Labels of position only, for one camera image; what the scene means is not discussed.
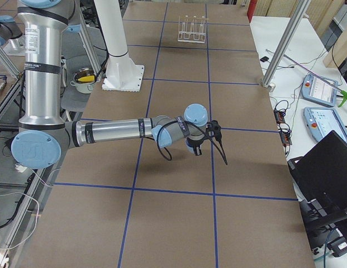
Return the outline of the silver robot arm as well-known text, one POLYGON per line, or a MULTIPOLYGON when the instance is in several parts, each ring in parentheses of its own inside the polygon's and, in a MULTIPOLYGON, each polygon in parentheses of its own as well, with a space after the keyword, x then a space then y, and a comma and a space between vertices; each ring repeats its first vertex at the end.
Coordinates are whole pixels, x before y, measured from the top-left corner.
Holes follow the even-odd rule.
POLYGON ((19 1, 18 16, 25 24, 25 115, 11 151, 21 165, 49 167, 63 152, 96 142, 153 137, 158 148, 185 140, 195 154, 207 138, 207 110, 191 104, 181 117, 157 116, 109 122, 66 122, 60 116, 61 38, 78 24, 78 1, 19 1))

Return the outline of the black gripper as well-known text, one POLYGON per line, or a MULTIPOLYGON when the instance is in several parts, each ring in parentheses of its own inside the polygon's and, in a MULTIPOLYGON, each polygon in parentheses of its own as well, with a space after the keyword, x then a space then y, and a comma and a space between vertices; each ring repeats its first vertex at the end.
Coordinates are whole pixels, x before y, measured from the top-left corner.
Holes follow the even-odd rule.
POLYGON ((195 156, 202 155, 202 151, 201 151, 202 144, 203 144, 203 139, 192 140, 191 138, 187 138, 187 148, 195 156))

